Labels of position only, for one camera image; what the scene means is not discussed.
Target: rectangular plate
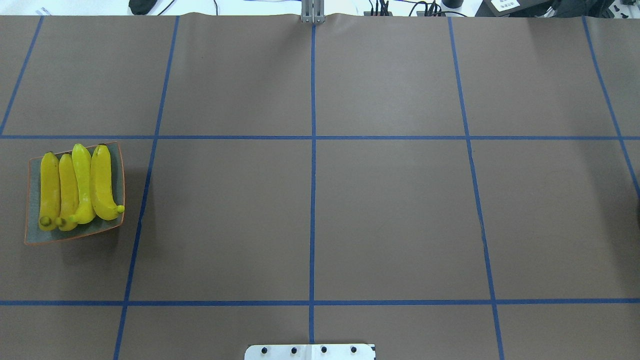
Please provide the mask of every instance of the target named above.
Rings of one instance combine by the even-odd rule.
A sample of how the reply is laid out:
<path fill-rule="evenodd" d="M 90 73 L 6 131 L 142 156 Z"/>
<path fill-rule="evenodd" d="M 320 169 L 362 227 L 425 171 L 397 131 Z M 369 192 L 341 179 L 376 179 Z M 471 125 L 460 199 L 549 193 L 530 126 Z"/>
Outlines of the rectangular plate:
<path fill-rule="evenodd" d="M 125 205 L 124 192 L 124 165 L 122 163 L 122 152 L 118 142 L 106 143 L 109 153 L 111 153 L 111 184 L 113 186 L 113 199 L 116 203 Z M 93 149 L 97 145 L 87 147 L 89 153 L 93 154 Z M 63 151 L 56 154 L 58 159 L 62 154 L 69 151 Z M 29 159 L 29 180 L 27 184 L 27 219 L 24 229 L 24 243 L 26 245 L 41 245 L 54 241 L 63 241 L 82 238 L 103 231 L 107 231 L 122 225 L 124 221 L 124 213 L 120 214 L 113 220 L 103 220 L 95 217 L 89 224 L 79 224 L 71 231 L 42 231 L 38 227 L 38 215 L 40 214 L 40 160 L 38 158 Z"/>
<path fill-rule="evenodd" d="M 375 360 L 376 346 L 368 344 L 252 345 L 244 352 L 244 360 L 270 359 Z"/>

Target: horizontal blue line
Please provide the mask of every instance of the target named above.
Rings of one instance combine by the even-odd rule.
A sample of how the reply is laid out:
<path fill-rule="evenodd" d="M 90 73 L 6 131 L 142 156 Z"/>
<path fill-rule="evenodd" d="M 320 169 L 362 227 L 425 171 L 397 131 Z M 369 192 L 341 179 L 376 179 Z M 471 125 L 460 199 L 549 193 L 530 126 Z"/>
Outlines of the horizontal blue line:
<path fill-rule="evenodd" d="M 535 304 L 640 304 L 639 298 L 602 298 L 602 299 L 504 299 L 496 300 L 498 305 L 535 305 Z"/>
<path fill-rule="evenodd" d="M 0 139 L 154 139 L 154 135 L 0 135 Z M 617 136 L 509 136 L 509 135 L 158 135 L 161 140 L 619 140 Z M 625 140 L 640 140 L 626 136 Z"/>
<path fill-rule="evenodd" d="M 122 306 L 123 303 L 102 300 L 0 300 L 0 306 Z"/>
<path fill-rule="evenodd" d="M 316 306 L 491 305 L 491 300 L 316 300 Z"/>
<path fill-rule="evenodd" d="M 594 299 L 497 299 L 498 305 L 536 304 L 640 304 L 640 298 Z M 132 300 L 128 306 L 309 306 L 307 300 Z M 490 299 L 451 300 L 316 300 L 315 306 L 437 306 L 491 305 Z M 0 300 L 0 306 L 123 306 L 125 301 L 108 300 Z"/>
<path fill-rule="evenodd" d="M 129 306 L 308 306 L 307 300 L 129 301 Z"/>

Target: label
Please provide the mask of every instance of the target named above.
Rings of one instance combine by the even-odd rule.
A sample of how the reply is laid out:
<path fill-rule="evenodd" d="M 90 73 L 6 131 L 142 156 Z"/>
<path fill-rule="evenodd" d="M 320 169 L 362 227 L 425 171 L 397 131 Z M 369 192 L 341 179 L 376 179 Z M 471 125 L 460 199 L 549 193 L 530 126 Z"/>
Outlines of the label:
<path fill-rule="evenodd" d="M 493 4 L 499 12 L 503 12 L 520 6 L 518 0 L 491 0 L 491 4 Z"/>

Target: toy banana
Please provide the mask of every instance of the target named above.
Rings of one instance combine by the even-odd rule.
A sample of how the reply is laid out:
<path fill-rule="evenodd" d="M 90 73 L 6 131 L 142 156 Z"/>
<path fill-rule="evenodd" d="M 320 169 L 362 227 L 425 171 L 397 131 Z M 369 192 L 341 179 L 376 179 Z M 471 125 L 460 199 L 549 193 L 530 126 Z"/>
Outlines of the toy banana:
<path fill-rule="evenodd" d="M 124 212 L 124 206 L 113 201 L 111 154 L 106 145 L 98 145 L 93 150 L 89 184 L 93 210 L 101 219 L 113 220 Z"/>
<path fill-rule="evenodd" d="M 76 213 L 78 208 L 78 182 L 71 155 L 64 154 L 60 158 L 60 216 L 56 218 L 56 225 L 62 231 L 73 230 L 77 222 L 69 220 L 69 216 Z"/>
<path fill-rule="evenodd" d="M 78 208 L 75 214 L 69 216 L 69 221 L 87 224 L 95 218 L 95 211 L 91 205 L 91 195 L 89 194 L 91 154 L 81 143 L 77 143 L 71 152 L 71 160 L 74 164 L 78 183 Z"/>
<path fill-rule="evenodd" d="M 40 216 L 38 217 L 38 226 L 44 231 L 52 231 L 56 228 L 54 219 L 60 214 L 58 163 L 58 158 L 53 152 L 44 154 L 40 162 Z"/>

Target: yellow banana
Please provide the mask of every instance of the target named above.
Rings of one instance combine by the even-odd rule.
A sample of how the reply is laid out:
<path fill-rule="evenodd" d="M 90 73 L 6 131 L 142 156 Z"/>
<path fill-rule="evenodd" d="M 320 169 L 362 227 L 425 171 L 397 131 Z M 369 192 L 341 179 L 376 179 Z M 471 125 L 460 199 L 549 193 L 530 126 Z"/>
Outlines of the yellow banana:
<path fill-rule="evenodd" d="M 93 150 L 89 185 L 93 210 L 101 219 L 113 220 L 124 212 L 124 206 L 113 201 L 111 154 L 106 145 L 98 145 Z"/>
<path fill-rule="evenodd" d="M 74 164 L 78 183 L 78 208 L 76 213 L 69 216 L 69 221 L 86 224 L 95 218 L 95 212 L 91 205 L 91 195 L 89 194 L 91 154 L 81 143 L 77 143 L 74 145 L 73 151 L 71 151 L 71 160 Z"/>
<path fill-rule="evenodd" d="M 69 216 L 76 213 L 78 208 L 78 182 L 71 155 L 64 154 L 60 158 L 60 216 L 56 218 L 56 225 L 62 231 L 73 230 L 77 222 L 69 220 Z"/>
<path fill-rule="evenodd" d="M 40 162 L 40 230 L 52 231 L 56 228 L 54 219 L 60 214 L 60 178 L 58 158 L 53 152 L 44 154 Z"/>

